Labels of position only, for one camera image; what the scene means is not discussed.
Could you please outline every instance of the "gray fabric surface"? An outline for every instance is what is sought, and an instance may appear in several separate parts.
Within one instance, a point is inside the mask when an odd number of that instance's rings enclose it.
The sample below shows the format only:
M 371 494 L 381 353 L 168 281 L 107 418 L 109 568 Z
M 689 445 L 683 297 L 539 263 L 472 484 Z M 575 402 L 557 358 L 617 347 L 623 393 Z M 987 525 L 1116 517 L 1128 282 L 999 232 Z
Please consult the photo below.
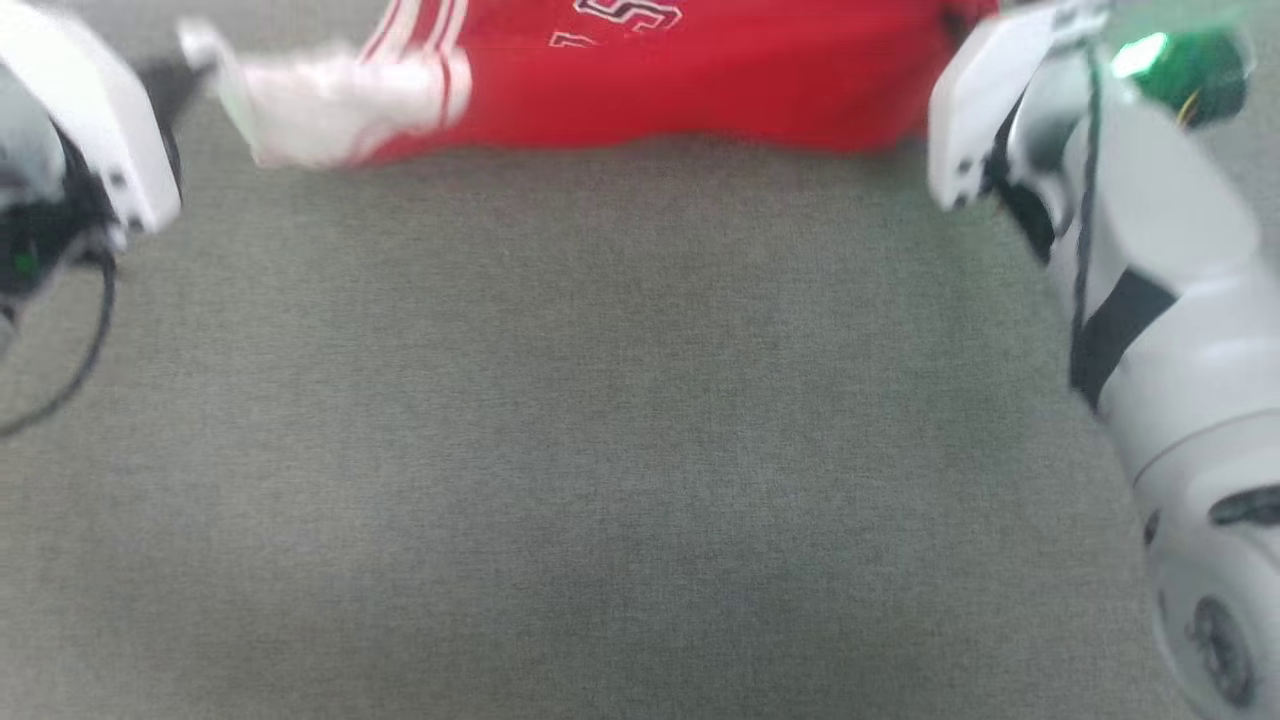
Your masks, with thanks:
M 77 6 L 140 54 L 197 9 L 283 47 L 378 5 Z M 1256 100 L 1210 140 L 1276 227 L 1248 18 Z M 1189 717 L 1038 269 L 993 206 L 933 209 L 919 149 L 307 176 L 211 106 L 183 138 L 101 370 L 0 447 L 0 715 Z M 31 319 L 0 410 L 96 293 Z

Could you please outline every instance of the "black cable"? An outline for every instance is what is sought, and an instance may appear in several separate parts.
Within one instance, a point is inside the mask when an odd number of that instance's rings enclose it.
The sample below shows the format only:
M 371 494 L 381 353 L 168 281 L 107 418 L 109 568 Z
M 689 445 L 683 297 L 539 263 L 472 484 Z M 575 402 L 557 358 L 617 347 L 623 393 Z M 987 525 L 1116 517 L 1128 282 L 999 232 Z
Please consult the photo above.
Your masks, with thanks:
M 99 249 L 92 251 L 87 256 L 87 260 L 96 264 L 102 272 L 102 306 L 99 311 L 97 332 L 93 334 L 93 342 L 88 347 L 88 354 L 84 356 L 84 361 L 81 363 L 72 382 L 55 395 L 52 400 L 46 402 L 44 407 L 12 423 L 0 425 L 0 442 L 12 439 L 56 415 L 68 402 L 79 395 L 81 388 L 84 387 L 86 380 L 93 374 L 93 369 L 97 368 L 102 347 L 106 345 L 106 336 L 111 332 L 111 316 L 115 313 L 115 258 L 106 249 Z
M 1071 384 L 1080 388 L 1085 365 L 1084 323 L 1093 261 L 1093 218 L 1097 210 L 1098 155 L 1102 143 L 1102 68 L 1093 46 L 1084 49 L 1089 67 L 1089 132 L 1084 160 L 1084 192 L 1080 200 L 1080 238 L 1076 243 L 1075 314 L 1071 318 Z

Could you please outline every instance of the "garment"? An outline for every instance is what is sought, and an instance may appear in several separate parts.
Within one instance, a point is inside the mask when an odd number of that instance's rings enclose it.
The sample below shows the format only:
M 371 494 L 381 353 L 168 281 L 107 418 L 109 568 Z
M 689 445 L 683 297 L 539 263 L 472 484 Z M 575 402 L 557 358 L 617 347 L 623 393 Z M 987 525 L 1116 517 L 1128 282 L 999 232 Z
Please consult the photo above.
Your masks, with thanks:
M 264 164 L 716 133 L 856 151 L 923 127 L 996 0 L 393 0 L 362 51 L 246 59 L 220 91 Z

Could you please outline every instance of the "green led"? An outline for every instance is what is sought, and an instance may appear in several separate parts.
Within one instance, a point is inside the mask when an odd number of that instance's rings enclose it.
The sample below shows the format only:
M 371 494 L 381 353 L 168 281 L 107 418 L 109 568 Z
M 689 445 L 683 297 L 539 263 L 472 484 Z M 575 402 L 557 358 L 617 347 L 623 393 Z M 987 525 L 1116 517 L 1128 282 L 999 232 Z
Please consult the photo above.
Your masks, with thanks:
M 1166 47 L 1169 47 L 1169 35 L 1164 32 L 1130 42 L 1111 60 L 1111 72 L 1119 78 L 1125 78 L 1149 70 Z
M 14 255 L 14 258 L 13 258 L 13 269 L 18 270 L 19 275 L 24 275 L 24 277 L 29 278 L 31 275 L 36 274 L 36 270 L 38 268 L 40 268 L 40 264 L 36 263 L 36 258 L 32 256 L 32 255 L 27 255 L 26 252 L 23 252 L 23 254 L 19 254 L 19 255 Z

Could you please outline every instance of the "red fabric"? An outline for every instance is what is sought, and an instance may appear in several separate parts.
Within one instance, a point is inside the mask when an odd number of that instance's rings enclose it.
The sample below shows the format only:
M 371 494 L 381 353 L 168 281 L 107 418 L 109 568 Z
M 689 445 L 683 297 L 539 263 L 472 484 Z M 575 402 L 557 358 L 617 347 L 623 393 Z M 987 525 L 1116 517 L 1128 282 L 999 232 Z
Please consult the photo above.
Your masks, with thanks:
M 466 113 L 448 129 L 396 138 L 375 161 L 448 145 L 581 147 L 660 133 L 884 147 L 923 127 L 933 83 L 957 47 L 956 27 L 998 5 L 424 0 L 406 53 L 447 45 L 436 26 L 462 14 L 457 3 L 465 4 L 457 47 L 471 65 Z M 424 46 L 433 36 L 435 46 Z

